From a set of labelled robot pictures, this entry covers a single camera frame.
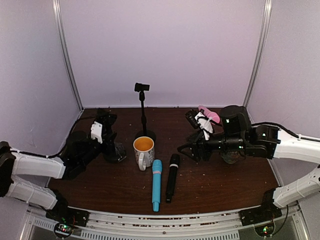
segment ventilation grille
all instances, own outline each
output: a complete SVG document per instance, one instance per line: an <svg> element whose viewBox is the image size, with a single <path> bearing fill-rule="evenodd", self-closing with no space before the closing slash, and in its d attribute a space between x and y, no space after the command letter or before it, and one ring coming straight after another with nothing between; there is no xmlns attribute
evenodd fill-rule
<svg viewBox="0 0 320 240"><path fill-rule="evenodd" d="M81 238L86 240L148 240L151 238L140 238L140 237L121 237L121 236L111 236L110 234L103 234L97 232L90 232L83 230L81 233ZM195 238L181 238L181 237L170 237L161 238L164 239L171 239L171 240L240 240L238 231L232 231L227 233L219 233L213 234L206 237L195 237Z"/></svg>
<svg viewBox="0 0 320 240"><path fill-rule="evenodd" d="M40 227L40 228L43 228L43 229L48 229L48 230L51 230L51 231L53 231L54 227L55 227L55 225L52 222L49 222L49 221L46 221L46 220L42 220L42 219L39 219L39 218L35 218L34 219L33 225L35 225L37 227Z"/></svg>

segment white mug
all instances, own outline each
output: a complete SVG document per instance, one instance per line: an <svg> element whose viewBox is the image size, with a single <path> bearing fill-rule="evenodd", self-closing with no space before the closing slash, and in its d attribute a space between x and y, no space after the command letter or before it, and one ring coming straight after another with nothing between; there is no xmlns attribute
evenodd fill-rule
<svg viewBox="0 0 320 240"><path fill-rule="evenodd" d="M155 160L155 142L148 136L138 137L133 142L135 161L141 171L151 167Z"/></svg>

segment dark brown wooden surface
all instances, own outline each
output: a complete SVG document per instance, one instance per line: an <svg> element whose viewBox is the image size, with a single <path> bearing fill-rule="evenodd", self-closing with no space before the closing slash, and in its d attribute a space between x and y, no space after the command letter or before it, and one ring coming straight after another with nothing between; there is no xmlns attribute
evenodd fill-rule
<svg viewBox="0 0 320 240"><path fill-rule="evenodd" d="M139 108L107 109L118 118L113 130L123 143L127 158L118 164L106 162L102 155L86 172L72 181L51 179L49 187L59 190L72 207L123 214L196 214L252 207L261 203L266 190L277 181L266 159L247 157L227 164L218 154L210 161L195 161L181 155L175 193L165 202L169 161L185 138L194 133L185 118L188 108L146 108L147 127L157 135L155 158L162 160L160 211L152 210L152 170L140 171L134 157L135 134L142 129ZM94 115L86 109L82 117ZM90 131L92 119L80 121L75 130Z"/></svg>

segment white wall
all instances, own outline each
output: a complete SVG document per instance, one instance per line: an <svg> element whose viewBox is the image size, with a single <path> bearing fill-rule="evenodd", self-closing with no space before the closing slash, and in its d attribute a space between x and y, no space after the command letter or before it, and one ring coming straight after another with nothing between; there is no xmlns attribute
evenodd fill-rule
<svg viewBox="0 0 320 240"><path fill-rule="evenodd" d="M52 1L2 0L0 21L0 141L25 151L54 154L79 111L63 62ZM26 209L21 201L0 199L1 239L17 239Z"/></svg>
<svg viewBox="0 0 320 240"><path fill-rule="evenodd" d="M280 123L295 133L320 138L320 2L273 1L261 68L248 110L255 122ZM284 184L316 164L278 159ZM312 239L320 239L320 194L301 200Z"/></svg>
<svg viewBox="0 0 320 240"><path fill-rule="evenodd" d="M85 107L242 104L264 0L61 0Z"/></svg>

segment pink object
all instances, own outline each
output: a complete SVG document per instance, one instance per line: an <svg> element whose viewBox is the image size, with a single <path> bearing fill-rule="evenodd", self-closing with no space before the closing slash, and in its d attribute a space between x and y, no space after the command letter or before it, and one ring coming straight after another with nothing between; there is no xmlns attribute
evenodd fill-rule
<svg viewBox="0 0 320 240"><path fill-rule="evenodd" d="M213 121L215 121L216 123L219 123L220 122L220 117L219 117L219 115L216 113L216 112L214 112L214 111L210 111L208 108L206 108L205 106L202 106L202 105L200 105L199 107L198 107L198 109L199 109L199 111L200 110L203 110L204 112L203 112L203 114L207 117L207 118L212 118L212 120Z"/></svg>

